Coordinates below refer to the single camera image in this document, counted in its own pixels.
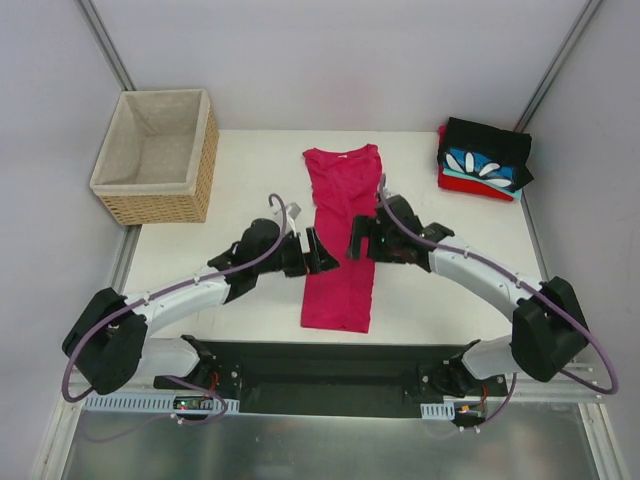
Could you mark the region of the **light teal folded t-shirt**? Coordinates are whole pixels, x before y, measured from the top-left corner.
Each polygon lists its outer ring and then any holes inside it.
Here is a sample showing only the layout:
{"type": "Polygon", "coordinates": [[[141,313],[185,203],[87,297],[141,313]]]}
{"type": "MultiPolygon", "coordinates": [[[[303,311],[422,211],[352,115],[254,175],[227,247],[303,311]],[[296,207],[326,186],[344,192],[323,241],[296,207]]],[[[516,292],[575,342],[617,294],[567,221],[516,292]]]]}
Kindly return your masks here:
{"type": "Polygon", "coordinates": [[[513,185],[507,186],[506,183],[503,182],[501,179],[482,179],[482,178],[477,178],[464,173],[455,172],[450,169],[444,169],[443,174],[445,176],[457,178],[460,180],[473,181],[473,182],[485,185],[487,187],[493,188],[495,190],[501,191],[511,196],[518,197],[521,195],[520,189],[516,189],[513,185]]]}

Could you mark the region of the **black folded printed t-shirt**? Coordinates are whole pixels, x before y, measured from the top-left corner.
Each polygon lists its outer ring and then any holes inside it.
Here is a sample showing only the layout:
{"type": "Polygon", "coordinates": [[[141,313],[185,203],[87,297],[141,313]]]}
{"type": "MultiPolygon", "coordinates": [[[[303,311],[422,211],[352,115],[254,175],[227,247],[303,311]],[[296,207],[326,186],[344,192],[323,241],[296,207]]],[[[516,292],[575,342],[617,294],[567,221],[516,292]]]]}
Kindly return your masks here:
{"type": "Polygon", "coordinates": [[[501,179],[523,189],[534,180],[527,162],[532,137],[490,125],[450,117],[439,141],[437,163],[443,169],[482,179],[501,179]]]}

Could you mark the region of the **aluminium frame rail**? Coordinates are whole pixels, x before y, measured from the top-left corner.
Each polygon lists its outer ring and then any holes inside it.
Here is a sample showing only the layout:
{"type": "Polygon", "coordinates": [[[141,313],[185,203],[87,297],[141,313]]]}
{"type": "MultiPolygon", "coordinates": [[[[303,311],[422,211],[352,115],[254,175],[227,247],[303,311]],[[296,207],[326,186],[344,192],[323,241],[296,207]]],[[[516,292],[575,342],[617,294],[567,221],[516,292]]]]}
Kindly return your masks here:
{"type": "MultiPolygon", "coordinates": [[[[232,351],[228,354],[206,353],[199,357],[190,350],[169,349],[133,354],[131,357],[118,354],[112,360],[102,357],[71,357],[63,374],[61,390],[66,401],[73,403],[91,393],[113,393],[131,382],[156,381],[158,384],[165,383],[168,389],[176,389],[184,381],[190,389],[196,389],[211,385],[212,378],[216,377],[226,389],[231,389],[241,384],[247,385],[251,370],[262,376],[298,376],[304,381],[309,381],[314,374],[335,376],[346,371],[345,367],[338,365],[337,359],[330,360],[324,355],[309,362],[309,369],[303,370],[300,354],[293,353],[286,358],[285,353],[280,350],[267,354],[260,360],[256,348],[252,348],[246,356],[232,351]]],[[[543,385],[571,381],[584,389],[600,393],[601,386],[597,381],[589,376],[583,378],[579,375],[587,370],[584,366],[571,363],[555,374],[550,374],[536,369],[520,371],[515,363],[507,363],[493,364],[488,370],[482,370],[479,376],[473,376],[461,361],[446,360],[442,354],[436,353],[432,360],[428,360],[425,354],[421,355],[416,376],[420,385],[435,391],[438,375],[447,378],[451,372],[459,371],[465,384],[462,395],[479,388],[485,382],[497,382],[506,377],[523,378],[543,385]]]]}

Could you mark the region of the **aluminium corner post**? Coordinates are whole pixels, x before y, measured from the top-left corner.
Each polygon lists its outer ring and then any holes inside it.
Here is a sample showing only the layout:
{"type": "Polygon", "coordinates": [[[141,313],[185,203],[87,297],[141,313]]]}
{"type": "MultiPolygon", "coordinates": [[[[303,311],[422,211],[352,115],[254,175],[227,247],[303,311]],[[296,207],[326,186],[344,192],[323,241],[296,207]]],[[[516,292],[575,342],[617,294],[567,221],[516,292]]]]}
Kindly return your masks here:
{"type": "Polygon", "coordinates": [[[83,20],[101,51],[116,83],[122,91],[135,91],[136,86],[126,68],[118,49],[92,0],[75,0],[83,20]]]}
{"type": "Polygon", "coordinates": [[[513,128],[514,132],[523,133],[532,122],[534,116],[542,106],[547,94],[550,92],[555,81],[571,58],[572,53],[577,48],[605,4],[605,0],[588,0],[581,7],[551,62],[537,83],[537,86],[529,98],[522,114],[515,123],[513,128]]]}

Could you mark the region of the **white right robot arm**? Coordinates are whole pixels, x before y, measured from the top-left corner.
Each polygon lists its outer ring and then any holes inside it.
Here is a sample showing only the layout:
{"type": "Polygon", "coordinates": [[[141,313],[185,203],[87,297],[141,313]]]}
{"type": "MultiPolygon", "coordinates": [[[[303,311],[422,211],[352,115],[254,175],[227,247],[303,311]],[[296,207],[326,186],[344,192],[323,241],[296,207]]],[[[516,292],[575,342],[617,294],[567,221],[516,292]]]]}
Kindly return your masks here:
{"type": "Polygon", "coordinates": [[[542,282],[509,270],[448,227],[423,225],[400,195],[378,203],[371,216],[354,217],[347,256],[416,265],[464,287],[510,321],[509,335],[474,340],[433,373],[441,391],[469,395],[489,377],[519,372],[547,382],[587,345],[586,321],[568,281],[542,282]]]}

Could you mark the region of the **woven wicker basket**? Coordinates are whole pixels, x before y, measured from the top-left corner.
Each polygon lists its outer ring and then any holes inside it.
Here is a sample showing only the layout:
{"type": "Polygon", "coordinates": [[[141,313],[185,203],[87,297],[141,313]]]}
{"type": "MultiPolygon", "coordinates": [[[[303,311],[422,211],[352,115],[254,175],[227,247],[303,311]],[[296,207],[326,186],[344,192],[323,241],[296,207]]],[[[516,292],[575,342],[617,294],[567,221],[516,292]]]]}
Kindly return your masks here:
{"type": "Polygon", "coordinates": [[[123,226],[203,223],[218,140],[206,90],[125,91],[90,188],[123,226]]]}

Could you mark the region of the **magenta pink t-shirt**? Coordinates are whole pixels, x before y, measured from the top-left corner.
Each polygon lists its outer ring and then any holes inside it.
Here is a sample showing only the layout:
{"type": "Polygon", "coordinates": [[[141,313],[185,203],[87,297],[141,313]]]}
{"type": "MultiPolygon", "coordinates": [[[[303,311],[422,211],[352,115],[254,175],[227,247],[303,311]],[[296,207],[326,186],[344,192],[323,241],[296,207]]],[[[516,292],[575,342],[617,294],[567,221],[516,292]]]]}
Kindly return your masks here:
{"type": "Polygon", "coordinates": [[[301,326],[366,334],[375,264],[366,257],[351,260],[346,253],[355,217],[375,213],[382,175],[378,147],[367,144],[342,153],[313,148],[303,158],[316,207],[314,227],[339,267],[306,279],[301,326]]]}

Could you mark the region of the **red folded t-shirt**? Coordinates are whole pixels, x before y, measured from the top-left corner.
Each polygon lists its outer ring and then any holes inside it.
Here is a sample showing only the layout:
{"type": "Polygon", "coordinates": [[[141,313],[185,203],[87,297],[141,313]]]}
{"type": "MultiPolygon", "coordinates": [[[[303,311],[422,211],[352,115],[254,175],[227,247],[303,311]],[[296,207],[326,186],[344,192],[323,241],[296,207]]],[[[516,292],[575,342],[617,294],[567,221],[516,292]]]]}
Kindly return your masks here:
{"type": "Polygon", "coordinates": [[[438,186],[441,189],[453,191],[456,193],[481,196],[506,202],[512,202],[514,200],[513,196],[494,189],[493,187],[482,184],[472,179],[459,178],[448,175],[443,169],[440,169],[438,171],[437,182],[438,186]]]}

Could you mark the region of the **left aluminium corner post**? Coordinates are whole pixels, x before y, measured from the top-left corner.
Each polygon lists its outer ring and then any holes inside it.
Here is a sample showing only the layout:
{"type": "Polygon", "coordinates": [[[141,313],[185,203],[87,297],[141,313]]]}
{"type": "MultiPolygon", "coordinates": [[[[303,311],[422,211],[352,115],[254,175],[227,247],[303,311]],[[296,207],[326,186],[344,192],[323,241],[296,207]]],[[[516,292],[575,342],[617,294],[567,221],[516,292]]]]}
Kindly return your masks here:
{"type": "Polygon", "coordinates": [[[101,51],[116,83],[122,91],[135,91],[136,86],[126,68],[118,49],[92,0],[75,0],[83,20],[101,51]]]}

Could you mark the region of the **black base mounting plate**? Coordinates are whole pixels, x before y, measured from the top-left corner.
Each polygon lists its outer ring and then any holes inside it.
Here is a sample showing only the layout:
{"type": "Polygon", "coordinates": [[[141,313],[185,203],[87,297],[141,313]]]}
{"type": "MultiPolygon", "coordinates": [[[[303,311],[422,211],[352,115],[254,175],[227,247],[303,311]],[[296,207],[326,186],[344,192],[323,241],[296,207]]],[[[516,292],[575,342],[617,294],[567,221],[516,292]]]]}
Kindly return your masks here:
{"type": "Polygon", "coordinates": [[[418,418],[440,403],[435,370],[458,345],[201,341],[208,374],[186,381],[236,400],[243,413],[418,418]]]}

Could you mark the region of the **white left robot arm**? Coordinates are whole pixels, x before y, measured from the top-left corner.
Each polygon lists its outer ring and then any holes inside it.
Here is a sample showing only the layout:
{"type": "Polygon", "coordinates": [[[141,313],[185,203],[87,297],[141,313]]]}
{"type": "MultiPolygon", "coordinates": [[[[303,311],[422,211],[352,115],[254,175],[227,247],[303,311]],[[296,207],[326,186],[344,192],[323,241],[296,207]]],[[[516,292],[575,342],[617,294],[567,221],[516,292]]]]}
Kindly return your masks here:
{"type": "Polygon", "coordinates": [[[294,278],[338,266],[315,228],[307,228],[302,236],[273,220],[257,219],[240,240],[191,278],[156,293],[126,296],[112,288],[97,292],[61,349],[99,395],[138,378],[153,378],[157,388],[212,389],[220,374],[208,348],[192,334],[160,339],[160,330],[240,298],[264,274],[281,272],[294,278]]]}

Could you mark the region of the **right aluminium corner post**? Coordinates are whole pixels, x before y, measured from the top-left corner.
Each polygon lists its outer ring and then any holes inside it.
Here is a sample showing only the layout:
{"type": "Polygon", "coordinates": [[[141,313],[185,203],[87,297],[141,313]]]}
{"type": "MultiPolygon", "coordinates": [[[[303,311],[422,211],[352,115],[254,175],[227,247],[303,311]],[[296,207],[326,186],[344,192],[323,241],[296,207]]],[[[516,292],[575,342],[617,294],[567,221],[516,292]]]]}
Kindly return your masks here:
{"type": "Polygon", "coordinates": [[[534,116],[542,106],[547,94],[550,92],[555,81],[571,58],[572,53],[577,48],[605,4],[605,0],[588,0],[581,7],[551,62],[537,83],[537,86],[529,98],[522,114],[515,123],[513,128],[514,132],[523,133],[532,122],[534,116]]]}

